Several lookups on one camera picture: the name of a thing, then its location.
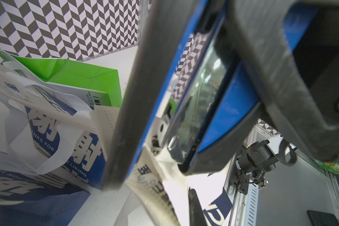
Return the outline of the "cream paper receipt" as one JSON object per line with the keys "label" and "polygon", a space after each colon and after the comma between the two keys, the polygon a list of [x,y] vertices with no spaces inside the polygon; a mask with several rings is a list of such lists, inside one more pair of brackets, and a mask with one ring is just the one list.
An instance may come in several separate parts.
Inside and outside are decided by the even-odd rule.
{"label": "cream paper receipt", "polygon": [[105,161],[108,159],[119,112],[120,108],[117,107],[96,105],[90,113],[96,127],[96,135],[102,146]]}

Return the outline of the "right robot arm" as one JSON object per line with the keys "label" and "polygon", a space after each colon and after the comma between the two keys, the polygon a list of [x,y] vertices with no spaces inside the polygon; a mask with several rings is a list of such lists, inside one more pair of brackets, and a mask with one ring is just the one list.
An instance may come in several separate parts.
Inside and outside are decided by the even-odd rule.
{"label": "right robot arm", "polygon": [[278,153],[275,153],[269,146],[270,141],[265,139],[256,141],[252,145],[241,146],[240,155],[235,159],[234,177],[231,182],[236,191],[243,195],[248,194],[250,185],[264,185],[265,174],[276,168],[280,162],[286,166],[293,166],[297,162],[296,147],[282,139]]}

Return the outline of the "blue black stapler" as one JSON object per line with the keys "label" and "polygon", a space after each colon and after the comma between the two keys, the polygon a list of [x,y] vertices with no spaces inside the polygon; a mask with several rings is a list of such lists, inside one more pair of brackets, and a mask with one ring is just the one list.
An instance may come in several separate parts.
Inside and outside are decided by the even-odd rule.
{"label": "blue black stapler", "polygon": [[[259,118],[276,128],[229,30],[230,2],[200,1],[200,19],[146,136],[183,175],[221,171]],[[339,1],[295,1],[282,25],[313,100],[327,122],[339,122]]]}

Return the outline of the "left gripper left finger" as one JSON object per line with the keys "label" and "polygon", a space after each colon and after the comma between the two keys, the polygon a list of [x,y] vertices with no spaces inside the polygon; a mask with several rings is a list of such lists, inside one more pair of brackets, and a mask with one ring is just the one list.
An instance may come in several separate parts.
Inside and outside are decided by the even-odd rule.
{"label": "left gripper left finger", "polygon": [[151,6],[105,163],[103,190],[120,188],[129,176],[200,16],[200,1],[155,1]]}

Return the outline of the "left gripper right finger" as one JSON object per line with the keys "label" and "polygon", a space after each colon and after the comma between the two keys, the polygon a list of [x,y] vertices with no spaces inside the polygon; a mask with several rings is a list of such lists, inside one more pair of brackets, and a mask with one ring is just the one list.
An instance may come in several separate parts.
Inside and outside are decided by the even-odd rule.
{"label": "left gripper right finger", "polygon": [[339,122],[327,122],[302,80],[283,29],[295,1],[231,1],[229,30],[282,136],[322,162],[339,163]]}

